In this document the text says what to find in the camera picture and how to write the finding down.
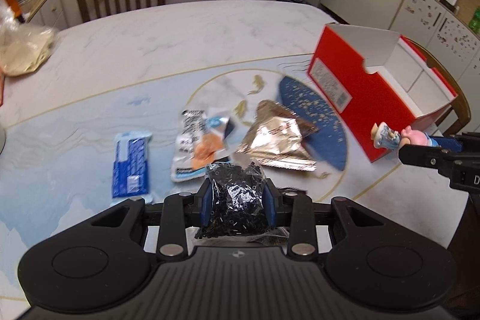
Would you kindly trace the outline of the black beads bag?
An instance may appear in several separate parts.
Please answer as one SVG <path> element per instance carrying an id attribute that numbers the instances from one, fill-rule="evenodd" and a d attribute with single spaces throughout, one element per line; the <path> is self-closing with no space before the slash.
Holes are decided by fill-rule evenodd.
<path id="1" fill-rule="evenodd" d="M 263 235 L 269 229 L 263 206 L 266 178 L 260 166 L 219 162 L 208 166 L 211 210 L 197 239 Z"/>

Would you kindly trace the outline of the gold foil snack bag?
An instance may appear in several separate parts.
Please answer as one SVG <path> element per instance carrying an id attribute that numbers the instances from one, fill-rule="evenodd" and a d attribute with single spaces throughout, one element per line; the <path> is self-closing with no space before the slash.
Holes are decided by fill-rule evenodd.
<path id="1" fill-rule="evenodd" d="M 304 139 L 319 128 L 294 111 L 271 100 L 260 101 L 256 121 L 242 139 L 237 152 L 262 166 L 312 172 L 317 162 L 304 146 Z"/>

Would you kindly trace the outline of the silver sausage snack packet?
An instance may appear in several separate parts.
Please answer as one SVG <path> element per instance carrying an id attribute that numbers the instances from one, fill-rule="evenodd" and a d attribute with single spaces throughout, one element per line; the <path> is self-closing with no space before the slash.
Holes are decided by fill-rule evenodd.
<path id="1" fill-rule="evenodd" d="M 209 165 L 230 160 L 225 139 L 235 126 L 229 110 L 186 107 L 180 113 L 179 124 L 171 165 L 172 182 L 198 179 L 205 175 Z"/>

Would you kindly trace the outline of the pink pig toy figure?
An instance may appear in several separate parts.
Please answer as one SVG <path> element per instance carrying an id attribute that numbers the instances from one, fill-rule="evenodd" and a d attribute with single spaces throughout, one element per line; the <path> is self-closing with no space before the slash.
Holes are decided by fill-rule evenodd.
<path id="1" fill-rule="evenodd" d="M 411 126 L 397 132 L 385 122 L 381 122 L 372 126 L 370 135 L 376 149 L 397 150 L 404 145 L 439 146 L 439 143 L 425 132 L 414 130 Z"/>

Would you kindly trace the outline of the blue wet wipe packet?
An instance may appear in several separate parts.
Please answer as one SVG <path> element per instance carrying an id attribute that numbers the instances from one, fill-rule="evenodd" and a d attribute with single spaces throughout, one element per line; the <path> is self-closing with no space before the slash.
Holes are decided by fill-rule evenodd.
<path id="1" fill-rule="evenodd" d="M 112 202 L 142 198 L 152 203 L 149 174 L 148 131 L 129 131 L 115 136 L 115 158 L 112 168 Z"/>

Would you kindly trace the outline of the wooden chair at right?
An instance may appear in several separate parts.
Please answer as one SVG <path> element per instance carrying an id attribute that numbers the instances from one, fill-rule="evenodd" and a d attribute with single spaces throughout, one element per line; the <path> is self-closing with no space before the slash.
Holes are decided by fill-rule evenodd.
<path id="1" fill-rule="evenodd" d="M 447 85 L 450 91 L 452 91 L 452 93 L 455 95 L 450 107 L 445 110 L 444 113 L 437 119 L 435 125 L 437 128 L 441 128 L 446 119 L 452 114 L 455 114 L 456 120 L 445 130 L 441 130 L 441 132 L 445 136 L 456 135 L 470 123 L 472 118 L 470 106 L 465 93 L 463 93 L 461 87 L 458 85 L 450 72 L 439 62 L 439 60 L 437 60 L 435 56 L 433 56 L 433 54 L 431 54 L 431 52 L 408 37 L 403 37 L 403 39 L 412 49 L 422 56 L 426 62 L 426 65 L 432 69 L 440 79 L 443 80 L 445 85 Z"/>

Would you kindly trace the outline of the red cardboard box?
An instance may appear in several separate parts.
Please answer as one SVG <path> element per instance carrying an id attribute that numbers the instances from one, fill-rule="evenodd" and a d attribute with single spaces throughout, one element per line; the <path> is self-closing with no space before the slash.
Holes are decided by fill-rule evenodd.
<path id="1" fill-rule="evenodd" d="M 403 36 L 390 30 L 329 23 L 307 71 L 370 162 L 387 153 L 374 147 L 374 124 L 425 131 L 455 98 Z"/>

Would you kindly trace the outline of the blue patterned table mat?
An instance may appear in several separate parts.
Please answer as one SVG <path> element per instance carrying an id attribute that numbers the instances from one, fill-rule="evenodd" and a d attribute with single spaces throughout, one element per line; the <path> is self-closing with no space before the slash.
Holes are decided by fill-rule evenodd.
<path id="1" fill-rule="evenodd" d="M 1 153 L 1 317 L 27 308 L 17 278 L 24 253 L 112 204 L 115 136 L 148 131 L 150 195 L 160 202 L 195 191 L 176 184 L 171 165 L 185 106 L 228 110 L 236 148 L 264 99 L 278 100 L 281 80 L 309 85 L 309 56 L 266 58 L 177 73 L 99 93 L 7 128 Z"/>

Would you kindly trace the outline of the plastic bag with flatbread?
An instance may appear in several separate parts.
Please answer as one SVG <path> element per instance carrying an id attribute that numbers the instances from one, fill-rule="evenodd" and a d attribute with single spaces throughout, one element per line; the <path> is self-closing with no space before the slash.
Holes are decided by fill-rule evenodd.
<path id="1" fill-rule="evenodd" d="M 1 0 L 1 73 L 16 77 L 35 72 L 54 52 L 58 32 L 56 28 L 20 23 Z"/>

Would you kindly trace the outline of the white side cabinet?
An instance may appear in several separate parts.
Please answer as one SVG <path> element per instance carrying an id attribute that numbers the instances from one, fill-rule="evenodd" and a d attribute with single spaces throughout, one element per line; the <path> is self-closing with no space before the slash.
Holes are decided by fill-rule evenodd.
<path id="1" fill-rule="evenodd" d="M 62 0 L 28 0 L 24 14 L 27 23 L 57 28 L 68 28 L 68 21 Z"/>

